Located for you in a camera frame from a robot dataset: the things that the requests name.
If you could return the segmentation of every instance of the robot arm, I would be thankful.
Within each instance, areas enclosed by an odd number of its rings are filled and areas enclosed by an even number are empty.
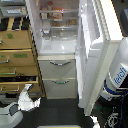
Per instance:
[[[28,95],[28,91],[33,88],[33,84],[25,84],[24,89],[20,93],[19,100],[18,100],[18,109],[22,111],[30,111],[40,105],[40,99],[36,100],[35,102]]]

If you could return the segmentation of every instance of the refrigerator drawer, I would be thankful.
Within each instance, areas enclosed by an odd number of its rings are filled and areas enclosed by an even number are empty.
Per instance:
[[[23,67],[0,67],[0,77],[15,76],[36,76],[38,75],[36,65]]]
[[[34,84],[34,87],[29,92],[39,92],[40,87],[38,79],[36,81],[27,82],[0,82],[0,93],[20,93],[25,84]]]
[[[77,80],[44,80],[47,99],[77,98]]]
[[[4,17],[25,17],[27,10],[25,6],[5,6],[0,7]]]
[[[76,78],[75,60],[39,60],[43,79],[48,78]]]
[[[31,48],[28,31],[0,32],[0,49]]]
[[[34,65],[34,58],[31,49],[26,50],[1,50],[0,51],[0,67],[1,66],[26,66]]]

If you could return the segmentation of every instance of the white refrigerator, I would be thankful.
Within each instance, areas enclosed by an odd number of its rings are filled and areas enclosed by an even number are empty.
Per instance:
[[[48,89],[50,95],[59,88],[49,86],[49,81],[53,84],[76,83],[77,86],[68,88],[68,85],[62,89],[67,94],[68,91],[78,93],[79,107],[84,108],[86,116],[90,115],[122,40],[111,0],[25,1],[46,95]],[[49,60],[58,67],[50,67],[46,63]]]

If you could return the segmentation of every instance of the cable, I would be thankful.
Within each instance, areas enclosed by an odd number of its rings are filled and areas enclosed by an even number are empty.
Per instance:
[[[128,94],[128,90],[125,92],[124,97],[123,97],[122,102],[121,102],[121,117],[120,117],[120,123],[119,123],[119,127],[118,127],[118,128],[121,127],[123,102],[124,102],[124,98],[125,98],[125,96],[126,96],[127,94]]]
[[[114,126],[118,123],[118,113],[115,113],[114,109],[115,109],[115,107],[113,107],[112,114],[107,118],[104,128],[106,128],[107,125],[111,128],[114,128]]]

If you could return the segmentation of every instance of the dark floor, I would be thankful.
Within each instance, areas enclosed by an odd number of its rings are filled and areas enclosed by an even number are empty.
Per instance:
[[[106,120],[100,112],[100,109],[94,109],[92,115],[98,115],[102,128]],[[23,115],[22,122],[16,128],[37,128],[37,126],[46,125],[79,125],[83,128],[93,128],[91,118],[85,117],[83,109],[78,108],[77,99],[47,100],[42,98],[39,108],[31,112],[23,112]]]

